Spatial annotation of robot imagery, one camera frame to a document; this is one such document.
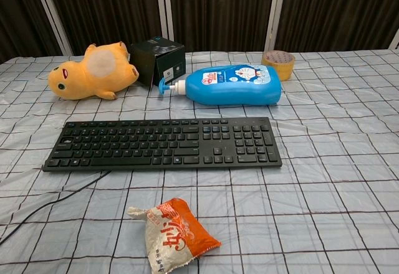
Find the black computer keyboard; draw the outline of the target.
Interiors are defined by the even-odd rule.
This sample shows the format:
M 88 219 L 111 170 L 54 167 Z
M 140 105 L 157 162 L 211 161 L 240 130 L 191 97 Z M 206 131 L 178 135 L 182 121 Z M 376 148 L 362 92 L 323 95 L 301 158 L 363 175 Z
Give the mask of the black computer keyboard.
M 45 172 L 280 167 L 269 118 L 70 121 Z

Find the blue pump bottle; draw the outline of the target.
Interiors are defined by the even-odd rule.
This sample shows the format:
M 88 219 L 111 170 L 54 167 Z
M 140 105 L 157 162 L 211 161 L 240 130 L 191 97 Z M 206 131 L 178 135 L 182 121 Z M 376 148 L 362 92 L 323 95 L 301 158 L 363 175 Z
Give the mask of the blue pump bottle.
M 224 65 L 199 69 L 184 80 L 158 84 L 160 94 L 174 90 L 202 105 L 275 105 L 281 97 L 281 81 L 273 67 Z

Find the black cardboard box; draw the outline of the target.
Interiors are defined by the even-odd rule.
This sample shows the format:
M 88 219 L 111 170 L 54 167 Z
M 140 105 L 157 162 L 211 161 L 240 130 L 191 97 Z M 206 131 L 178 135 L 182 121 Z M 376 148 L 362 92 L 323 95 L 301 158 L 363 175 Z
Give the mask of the black cardboard box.
M 138 70 L 140 83 L 158 86 L 163 78 L 170 83 L 186 73 L 185 46 L 156 36 L 130 45 L 130 63 Z

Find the yellow packing tape roll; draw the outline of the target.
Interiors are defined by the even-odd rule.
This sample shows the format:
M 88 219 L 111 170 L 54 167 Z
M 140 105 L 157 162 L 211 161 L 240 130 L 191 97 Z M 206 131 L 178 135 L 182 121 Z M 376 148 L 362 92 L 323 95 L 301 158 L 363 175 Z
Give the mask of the yellow packing tape roll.
M 280 81 L 286 81 L 291 78 L 295 57 L 282 50 L 270 50 L 263 53 L 261 63 L 273 67 Z

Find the orange white snack bag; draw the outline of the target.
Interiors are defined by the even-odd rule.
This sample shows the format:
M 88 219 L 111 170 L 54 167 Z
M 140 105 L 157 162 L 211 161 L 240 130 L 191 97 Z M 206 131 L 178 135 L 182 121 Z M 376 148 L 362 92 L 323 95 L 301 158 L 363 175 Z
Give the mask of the orange white snack bag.
M 172 198 L 151 209 L 129 207 L 127 214 L 145 221 L 151 274 L 169 274 L 221 246 L 196 220 L 183 199 Z

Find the dark folding screen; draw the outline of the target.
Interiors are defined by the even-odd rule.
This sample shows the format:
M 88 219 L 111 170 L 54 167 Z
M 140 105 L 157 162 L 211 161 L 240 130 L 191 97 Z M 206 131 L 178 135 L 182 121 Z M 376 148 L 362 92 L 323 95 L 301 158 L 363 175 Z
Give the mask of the dark folding screen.
M 188 52 L 261 51 L 272 0 L 170 0 L 174 39 Z M 72 53 L 161 34 L 158 0 L 53 0 Z M 399 0 L 283 0 L 275 46 L 287 52 L 386 49 Z M 0 64 L 62 53 L 41 0 L 0 0 Z

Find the yellow plush toy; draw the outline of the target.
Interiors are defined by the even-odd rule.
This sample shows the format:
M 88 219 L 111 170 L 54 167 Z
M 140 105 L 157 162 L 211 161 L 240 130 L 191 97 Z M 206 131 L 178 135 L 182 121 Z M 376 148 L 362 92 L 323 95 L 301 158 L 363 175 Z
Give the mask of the yellow plush toy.
M 59 97 L 80 100 L 97 96 L 114 100 L 116 93 L 139 78 L 138 70 L 129 62 L 126 45 L 113 44 L 87 47 L 82 61 L 66 61 L 49 72 L 49 88 Z

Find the checked blue tablecloth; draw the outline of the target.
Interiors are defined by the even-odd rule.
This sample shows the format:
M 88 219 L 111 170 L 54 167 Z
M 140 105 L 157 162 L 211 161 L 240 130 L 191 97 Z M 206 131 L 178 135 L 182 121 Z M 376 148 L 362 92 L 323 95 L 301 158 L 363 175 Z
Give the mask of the checked blue tablecloth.
M 221 246 L 171 274 L 399 274 L 399 50 L 295 54 L 276 106 L 204 106 L 136 83 L 57 98 L 65 56 L 0 64 L 0 274 L 151 274 L 149 209 L 184 199 Z M 270 119 L 279 168 L 42 172 L 67 121 Z

